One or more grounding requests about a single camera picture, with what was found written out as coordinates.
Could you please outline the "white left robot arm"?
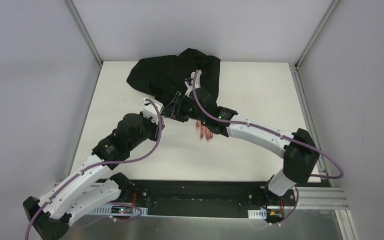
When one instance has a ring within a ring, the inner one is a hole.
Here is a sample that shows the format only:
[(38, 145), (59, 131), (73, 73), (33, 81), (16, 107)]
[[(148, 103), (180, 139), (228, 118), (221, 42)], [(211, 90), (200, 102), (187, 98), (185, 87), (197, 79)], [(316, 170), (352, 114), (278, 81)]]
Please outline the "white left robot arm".
[(115, 200), (133, 201), (134, 184), (123, 173), (112, 175), (92, 190), (88, 188), (118, 165), (131, 163), (131, 151), (142, 142), (158, 144), (163, 127), (158, 111), (125, 115), (75, 172), (47, 194), (30, 196), (23, 202), (29, 220), (25, 239), (35, 229), (44, 240), (59, 240), (76, 221), (101, 205)]

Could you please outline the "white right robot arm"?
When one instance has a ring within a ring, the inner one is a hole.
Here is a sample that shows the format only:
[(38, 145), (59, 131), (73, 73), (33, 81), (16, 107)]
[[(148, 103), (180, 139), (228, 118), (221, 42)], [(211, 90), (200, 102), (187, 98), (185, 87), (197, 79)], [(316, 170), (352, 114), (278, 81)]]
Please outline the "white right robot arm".
[(279, 156), (283, 160), (282, 168), (270, 178), (263, 192), (264, 200), (270, 205), (282, 201), (287, 190), (296, 184), (306, 183), (320, 156), (308, 131), (258, 125), (235, 110), (218, 106), (203, 88), (189, 94), (177, 92), (162, 115), (179, 122), (200, 121), (215, 135), (241, 139)]

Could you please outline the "mannequin hand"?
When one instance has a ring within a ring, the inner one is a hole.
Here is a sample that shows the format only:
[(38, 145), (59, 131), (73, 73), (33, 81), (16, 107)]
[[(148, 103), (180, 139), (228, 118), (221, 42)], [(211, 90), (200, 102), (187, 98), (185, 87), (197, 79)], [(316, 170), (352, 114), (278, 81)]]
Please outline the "mannequin hand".
[(205, 125), (203, 125), (201, 121), (196, 121), (196, 129), (199, 130), (201, 140), (209, 142), (213, 139), (213, 133)]

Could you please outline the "black shirt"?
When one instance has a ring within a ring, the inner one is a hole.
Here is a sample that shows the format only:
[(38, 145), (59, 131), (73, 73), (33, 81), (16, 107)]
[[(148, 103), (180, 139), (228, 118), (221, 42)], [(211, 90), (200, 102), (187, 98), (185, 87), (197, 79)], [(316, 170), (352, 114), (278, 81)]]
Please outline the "black shirt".
[(185, 80), (201, 70), (201, 86), (216, 100), (219, 95), (221, 59), (188, 48), (179, 55), (143, 58), (131, 69), (126, 82), (135, 90), (169, 104), (177, 92), (185, 93)]

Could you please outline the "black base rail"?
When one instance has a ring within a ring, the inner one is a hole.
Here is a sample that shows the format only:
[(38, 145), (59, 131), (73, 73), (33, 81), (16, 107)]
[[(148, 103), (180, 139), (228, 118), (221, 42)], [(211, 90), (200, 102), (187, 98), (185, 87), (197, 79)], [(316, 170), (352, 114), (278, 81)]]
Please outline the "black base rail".
[(262, 181), (168, 181), (133, 180), (133, 186), (116, 202), (135, 202), (149, 216), (247, 218), (248, 211), (295, 205), (295, 193), (289, 189), (279, 199), (269, 200)]

